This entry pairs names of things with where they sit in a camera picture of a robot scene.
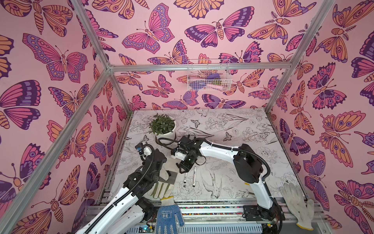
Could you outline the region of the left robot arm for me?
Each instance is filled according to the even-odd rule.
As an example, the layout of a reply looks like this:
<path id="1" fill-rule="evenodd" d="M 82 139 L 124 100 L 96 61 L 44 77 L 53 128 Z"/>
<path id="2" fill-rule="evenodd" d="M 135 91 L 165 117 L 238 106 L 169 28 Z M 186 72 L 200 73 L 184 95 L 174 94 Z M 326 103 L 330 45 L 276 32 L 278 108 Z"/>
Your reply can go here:
<path id="1" fill-rule="evenodd" d="M 167 158 L 150 145 L 140 152 L 146 156 L 143 166 L 128 176 L 117 195 L 77 234 L 124 234 L 152 215 L 153 205 L 143 196 L 159 181 Z"/>

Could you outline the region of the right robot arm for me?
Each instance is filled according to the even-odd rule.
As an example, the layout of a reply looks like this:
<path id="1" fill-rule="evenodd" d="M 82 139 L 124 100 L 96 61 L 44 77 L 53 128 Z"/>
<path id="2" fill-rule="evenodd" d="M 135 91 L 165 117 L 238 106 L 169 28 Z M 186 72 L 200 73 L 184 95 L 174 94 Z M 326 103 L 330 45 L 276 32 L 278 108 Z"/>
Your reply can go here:
<path id="1" fill-rule="evenodd" d="M 283 224 L 285 220 L 283 211 L 271 195 L 265 181 L 271 174 L 270 166 L 249 145 L 225 146 L 209 142 L 205 138 L 190 139 L 189 136 L 183 136 L 180 140 L 164 137 L 156 140 L 157 144 L 167 148 L 165 141 L 177 144 L 175 148 L 170 148 L 170 153 L 180 160 L 177 168 L 181 174 L 189 172 L 196 166 L 199 157 L 212 157 L 233 164 L 238 177 L 250 185 L 257 201 L 257 207 L 251 207 L 248 214 L 260 220 L 267 220 L 271 225 Z"/>

